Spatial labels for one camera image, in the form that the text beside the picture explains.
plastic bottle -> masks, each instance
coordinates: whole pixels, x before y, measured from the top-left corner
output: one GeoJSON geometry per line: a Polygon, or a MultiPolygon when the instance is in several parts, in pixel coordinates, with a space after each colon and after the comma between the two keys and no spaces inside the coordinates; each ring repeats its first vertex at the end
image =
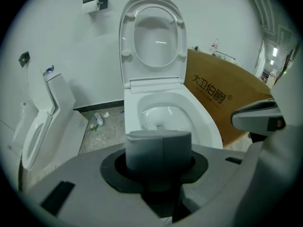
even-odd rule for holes
{"type": "Polygon", "coordinates": [[[103,119],[101,118],[101,116],[99,115],[99,113],[95,113],[94,115],[95,115],[95,119],[97,121],[97,124],[99,126],[103,125],[103,119]]]}
{"type": "Polygon", "coordinates": [[[272,88],[275,84],[275,81],[276,81],[276,73],[277,73],[277,70],[276,69],[273,69],[273,71],[269,74],[268,76],[268,79],[267,79],[267,83],[266,85],[269,87],[269,88],[272,88]]]}
{"type": "Polygon", "coordinates": [[[215,53],[218,49],[218,44],[219,44],[219,39],[216,39],[216,41],[214,43],[212,43],[210,49],[209,49],[209,52],[211,54],[215,53]]]}

white toilet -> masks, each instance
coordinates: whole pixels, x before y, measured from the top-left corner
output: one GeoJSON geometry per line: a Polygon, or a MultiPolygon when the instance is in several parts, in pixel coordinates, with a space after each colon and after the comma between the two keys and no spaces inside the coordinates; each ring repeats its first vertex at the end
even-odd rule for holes
{"type": "Polygon", "coordinates": [[[23,148],[25,169],[55,168],[78,155],[88,120],[73,110],[76,101],[61,73],[43,76],[32,62],[27,70],[33,104],[21,104],[13,145],[23,148]]]}
{"type": "Polygon", "coordinates": [[[223,148],[213,119],[183,85],[187,36],[177,6],[170,0],[130,0],[119,37],[126,133],[190,131],[192,143],[223,148]]]}

toilet lid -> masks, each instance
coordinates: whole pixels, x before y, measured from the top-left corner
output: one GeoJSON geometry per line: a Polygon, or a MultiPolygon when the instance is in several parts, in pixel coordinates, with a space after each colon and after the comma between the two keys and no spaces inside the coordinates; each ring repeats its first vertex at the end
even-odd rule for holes
{"type": "Polygon", "coordinates": [[[184,82],[187,62],[185,24],[170,0],[130,0],[121,15],[119,51],[125,88],[148,79],[184,82]]]}
{"type": "Polygon", "coordinates": [[[55,111],[55,105],[43,74],[33,61],[29,63],[27,70],[29,92],[36,108],[52,115],[55,111]]]}

brown cardboard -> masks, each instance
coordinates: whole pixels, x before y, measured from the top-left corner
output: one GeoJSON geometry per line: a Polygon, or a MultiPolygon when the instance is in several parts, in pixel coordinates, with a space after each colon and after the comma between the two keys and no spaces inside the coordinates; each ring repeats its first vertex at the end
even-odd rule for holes
{"type": "Polygon", "coordinates": [[[184,84],[213,118],[224,147],[245,134],[232,126],[232,112],[250,103],[272,98],[264,82],[246,70],[193,50],[188,50],[184,84]]]}

tiled floor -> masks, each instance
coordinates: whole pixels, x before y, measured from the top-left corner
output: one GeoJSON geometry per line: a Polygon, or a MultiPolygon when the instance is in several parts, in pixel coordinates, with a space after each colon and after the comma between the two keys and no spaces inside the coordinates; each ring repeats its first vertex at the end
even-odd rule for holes
{"type": "Polygon", "coordinates": [[[115,107],[101,109],[82,115],[89,120],[83,142],[79,153],[86,153],[97,149],[113,146],[124,142],[125,126],[124,126],[124,107],[115,107]],[[96,125],[94,113],[99,113],[104,120],[104,124],[99,126],[97,131],[90,129],[90,124],[96,125]],[[103,115],[108,112],[110,116],[104,118],[103,115]]]}
{"type": "MultiPolygon", "coordinates": [[[[89,120],[89,124],[86,128],[79,154],[123,143],[125,141],[123,110],[124,107],[115,107],[82,113],[82,115],[89,120]],[[96,121],[94,119],[94,113],[96,112],[101,115],[104,120],[104,124],[99,126],[97,131],[92,131],[89,126],[91,123],[96,125],[96,121]],[[108,118],[103,117],[106,112],[110,114],[108,118]]],[[[245,152],[250,144],[251,139],[249,139],[246,135],[224,149],[245,152]]],[[[35,172],[24,170],[23,191],[28,191],[32,186],[43,179],[46,175],[50,174],[53,170],[53,167],[46,167],[41,171],[35,172]]]]}

